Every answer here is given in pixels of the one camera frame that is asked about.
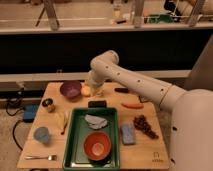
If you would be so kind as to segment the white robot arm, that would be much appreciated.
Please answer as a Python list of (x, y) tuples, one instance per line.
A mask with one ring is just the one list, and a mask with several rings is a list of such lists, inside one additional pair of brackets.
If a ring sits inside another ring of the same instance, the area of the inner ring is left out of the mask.
[(108, 50), (90, 62), (87, 83), (97, 91), (111, 79), (172, 113), (169, 171), (213, 171), (213, 91), (185, 90), (118, 65)]

